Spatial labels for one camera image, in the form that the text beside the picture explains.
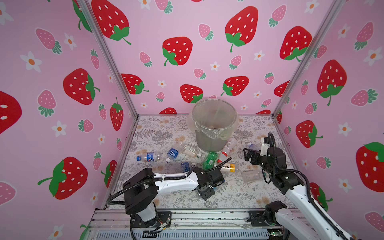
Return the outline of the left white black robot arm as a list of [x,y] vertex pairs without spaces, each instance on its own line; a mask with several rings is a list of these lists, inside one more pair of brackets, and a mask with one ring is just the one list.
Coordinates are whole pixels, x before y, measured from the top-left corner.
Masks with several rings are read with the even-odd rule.
[[154,173],[145,168],[126,181],[123,189],[107,199],[107,205],[123,205],[126,214],[131,216],[133,226],[138,223],[145,228],[165,228],[170,217],[158,213],[154,199],[160,194],[192,191],[208,200],[215,194],[215,187],[225,182],[220,168],[204,171],[193,167],[188,172],[178,174]]

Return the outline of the square clear bottle green cap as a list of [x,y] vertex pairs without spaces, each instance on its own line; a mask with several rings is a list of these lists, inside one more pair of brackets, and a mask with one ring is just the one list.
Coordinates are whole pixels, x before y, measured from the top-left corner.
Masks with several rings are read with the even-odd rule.
[[262,173],[259,170],[249,170],[241,173],[244,183],[250,184],[263,179]]

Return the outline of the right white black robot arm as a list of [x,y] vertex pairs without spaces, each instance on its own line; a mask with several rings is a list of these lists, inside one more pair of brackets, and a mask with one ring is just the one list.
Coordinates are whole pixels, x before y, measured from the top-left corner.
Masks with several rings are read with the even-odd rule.
[[296,219],[281,201],[266,205],[263,215],[252,217],[249,222],[263,220],[269,225],[281,225],[299,240],[353,239],[312,198],[310,184],[304,174],[287,168],[286,154],[280,148],[271,147],[265,153],[247,148],[243,151],[245,161],[260,166],[269,175],[271,183],[294,203],[310,225]]

